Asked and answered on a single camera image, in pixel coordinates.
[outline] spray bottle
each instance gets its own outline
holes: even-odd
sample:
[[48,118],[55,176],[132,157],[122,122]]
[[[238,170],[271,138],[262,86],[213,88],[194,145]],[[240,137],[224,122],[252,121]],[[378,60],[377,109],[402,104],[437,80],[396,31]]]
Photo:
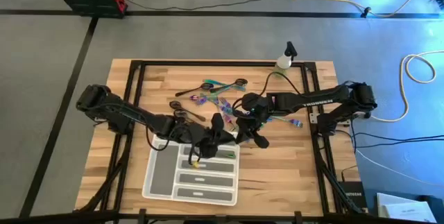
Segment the spray bottle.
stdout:
[[285,74],[285,71],[291,67],[291,63],[297,55],[298,53],[296,52],[296,49],[294,49],[293,44],[288,41],[284,55],[280,56],[276,61],[275,71]]

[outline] plastic organizer tray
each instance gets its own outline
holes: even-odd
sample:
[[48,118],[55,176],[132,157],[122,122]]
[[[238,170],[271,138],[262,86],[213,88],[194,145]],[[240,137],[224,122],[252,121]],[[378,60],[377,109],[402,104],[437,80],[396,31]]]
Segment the plastic organizer tray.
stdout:
[[[161,148],[166,141],[154,136]],[[239,145],[219,146],[216,157],[200,159],[199,168],[188,164],[190,144],[170,142],[162,151],[151,149],[142,196],[158,200],[234,206],[239,179]]]

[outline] white cable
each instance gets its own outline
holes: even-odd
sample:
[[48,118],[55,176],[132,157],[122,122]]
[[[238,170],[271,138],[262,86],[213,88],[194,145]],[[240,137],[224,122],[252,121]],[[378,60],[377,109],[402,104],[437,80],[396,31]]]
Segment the white cable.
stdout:
[[436,187],[444,187],[444,185],[441,185],[441,184],[434,184],[434,183],[430,183],[430,182],[425,182],[425,181],[423,181],[423,180],[419,180],[419,179],[413,178],[413,177],[411,177],[410,175],[405,175],[405,174],[403,174],[403,173],[401,173],[401,172],[397,172],[397,171],[395,171],[395,170],[393,170],[393,169],[390,169],[390,168],[388,168],[388,167],[386,167],[386,166],[384,166],[384,165],[381,165],[381,164],[379,164],[379,163],[377,163],[377,162],[371,160],[370,158],[366,157],[363,153],[361,153],[361,151],[359,151],[359,150],[356,150],[356,152],[359,153],[360,155],[362,155],[362,157],[366,158],[369,162],[371,162],[371,163],[373,163],[373,164],[375,164],[375,165],[378,165],[378,166],[380,166],[380,167],[382,167],[382,168],[384,168],[384,169],[390,170],[390,171],[392,171],[392,172],[394,172],[394,173],[397,173],[398,175],[405,176],[405,177],[407,177],[407,178],[409,178],[409,179],[415,180],[416,182],[421,182],[421,183],[424,183],[424,184],[427,184],[427,185],[436,186]]
[[[433,67],[433,65],[427,61],[424,57],[422,57],[422,55],[427,55],[427,54],[432,54],[432,53],[444,53],[444,50],[440,50],[440,51],[428,51],[428,52],[424,52],[424,53],[419,53],[419,54],[410,54],[405,56],[402,61],[401,61],[401,65],[400,65],[400,89],[401,89],[401,96],[402,96],[402,100],[404,101],[404,105],[405,105],[405,109],[404,109],[404,114],[402,114],[401,117],[396,118],[396,119],[381,119],[381,118],[377,118],[374,116],[371,116],[372,118],[378,120],[378,121],[383,121],[383,122],[389,122],[389,123],[393,123],[396,121],[399,121],[401,119],[403,119],[407,113],[409,112],[409,102],[407,101],[407,97],[405,96],[405,90],[404,90],[404,81],[402,79],[402,73],[404,71],[404,62],[405,60],[407,60],[407,63],[405,64],[405,73],[415,82],[417,83],[431,83],[435,80],[436,78],[436,70]],[[422,80],[418,80],[416,78],[414,78],[409,71],[409,64],[412,60],[414,60],[415,58],[418,58],[419,60],[425,62],[430,69],[432,70],[433,76],[430,80],[427,81],[422,81]]]

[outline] wooden table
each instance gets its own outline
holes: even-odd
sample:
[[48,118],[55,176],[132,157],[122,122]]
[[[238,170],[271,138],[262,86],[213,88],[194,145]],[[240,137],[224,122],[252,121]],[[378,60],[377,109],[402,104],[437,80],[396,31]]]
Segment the wooden table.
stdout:
[[[125,90],[130,62],[131,60],[127,59],[113,60],[108,76],[107,86],[113,93],[121,97],[123,97]],[[333,62],[316,62],[316,66],[321,89],[337,85]],[[236,78],[248,80],[247,92],[260,93],[264,87],[265,78],[272,70],[272,67],[147,67],[139,106],[155,114],[172,114],[172,109],[165,102],[179,100],[185,108],[206,117],[207,121],[203,124],[209,126],[210,119],[216,112],[214,105],[206,103],[196,106],[189,100],[188,96],[191,94],[180,98],[176,98],[174,94],[199,86],[203,79],[232,83]],[[300,88],[300,91],[303,91],[300,68],[290,68],[287,76],[297,88]],[[133,94],[130,97],[130,102],[133,101],[136,81],[137,74],[133,82]],[[268,83],[267,91],[292,92],[293,89],[286,80],[272,77]],[[222,93],[222,96],[233,103],[243,94],[243,92],[230,90]],[[326,105],[325,111],[329,112],[336,106],[337,104]],[[303,121],[303,128],[296,128],[281,121],[273,121],[267,123],[260,131],[260,134],[270,141],[270,146],[267,149],[256,147],[254,142],[241,144],[239,194],[234,207],[143,198],[142,187],[150,148],[145,140],[144,128],[137,124],[120,212],[136,214],[139,209],[145,208],[150,214],[292,216],[294,211],[301,211],[303,216],[322,216],[307,110],[301,109],[286,118]],[[107,130],[105,124],[96,127],[76,208],[85,205],[103,183],[113,140],[114,133]],[[356,165],[355,156],[349,136],[337,133],[330,140],[336,174],[340,178],[342,169]],[[322,140],[319,141],[319,145],[323,146]],[[360,180],[356,168],[347,170],[345,177],[347,181]],[[330,211],[333,212],[331,187],[327,180],[325,183]],[[114,201],[113,191],[115,191],[115,184],[110,195],[111,203]]]

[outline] concrete floor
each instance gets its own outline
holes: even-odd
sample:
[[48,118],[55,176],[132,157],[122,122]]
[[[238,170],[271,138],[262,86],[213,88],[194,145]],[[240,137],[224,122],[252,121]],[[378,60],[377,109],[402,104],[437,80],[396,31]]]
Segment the concrete floor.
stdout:
[[[193,7],[241,0],[134,0],[152,7]],[[355,0],[375,12],[391,12],[405,0]],[[4,0],[0,9],[68,10],[63,0]],[[130,6],[129,10],[142,10]],[[212,10],[357,12],[344,3],[265,0]],[[440,12],[429,0],[412,0],[402,12]],[[18,216],[90,19],[72,16],[0,15],[0,218]],[[399,63],[407,54],[442,49],[442,19],[314,19],[277,17],[145,17],[100,19],[80,73],[32,215],[70,212],[74,206],[93,127],[74,109],[86,85],[105,83],[113,58],[273,59],[291,40],[301,60],[333,60],[339,82],[373,86],[374,115],[401,115]],[[430,85],[406,79],[411,109],[398,123],[357,120],[357,132],[389,137],[442,134],[443,55],[428,58],[438,75]],[[413,61],[411,72],[431,71]],[[358,144],[382,140],[360,137]],[[443,142],[363,149],[369,158],[434,184],[444,184]],[[444,190],[406,179],[357,156],[364,187],[429,194]]]

